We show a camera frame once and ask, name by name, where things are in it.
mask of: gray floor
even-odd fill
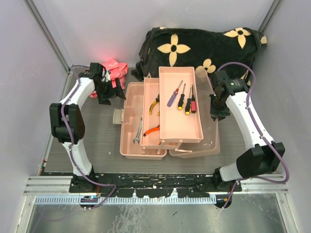
[[[137,82],[130,71],[126,82]],[[111,103],[111,106],[99,105],[97,99],[87,98],[82,107],[86,125],[84,145],[97,172],[212,173],[215,168],[234,162],[245,152],[242,133],[234,117],[229,116],[219,123],[221,152],[218,155],[181,159],[167,154],[160,161],[128,160],[120,154],[121,126],[112,124],[113,111],[123,108],[123,100],[114,98]],[[65,149],[55,138],[45,171],[72,171]]]
[[[64,217],[62,221],[43,220]],[[276,196],[265,194],[234,195],[232,205],[225,211],[208,204],[106,205],[91,212],[83,212],[76,205],[35,205],[27,232],[284,233],[286,230]]]

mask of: white wall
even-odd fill
[[[69,64],[133,66],[152,27],[258,29],[272,0],[34,0]]]
[[[0,232],[13,232],[36,175],[65,70],[22,0],[0,2]]]
[[[283,142],[288,188],[302,232],[310,232],[311,1],[284,1],[265,32],[268,47],[255,61],[253,103],[265,127]]]

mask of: yellow-handled pliers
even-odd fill
[[[151,104],[151,106],[150,106],[150,108],[149,108],[149,114],[150,114],[150,115],[152,114],[152,110],[153,110],[154,106],[155,106],[157,103],[160,103],[160,94],[157,96],[157,98],[156,98],[155,101]]]

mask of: pliers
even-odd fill
[[[156,98],[155,101],[151,104],[151,106],[150,106],[150,108],[149,108],[149,114],[150,114],[150,115],[152,114],[152,110],[153,110],[154,106],[155,106],[157,103],[160,103],[160,94],[157,96],[157,98]]]
[[[147,130],[147,131],[144,133],[144,137],[145,137],[146,135],[148,135],[148,134],[150,134],[150,133],[152,133],[152,132],[158,131],[158,130],[160,130],[160,125],[158,125],[157,127],[152,128],[152,129]]]

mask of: purple screwdriver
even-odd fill
[[[173,104],[177,94],[178,94],[178,91],[179,91],[179,88],[180,88],[180,85],[183,83],[183,80],[180,82],[180,84],[178,85],[177,89],[173,92],[169,102],[167,103],[167,106],[168,107],[171,107],[171,105]]]

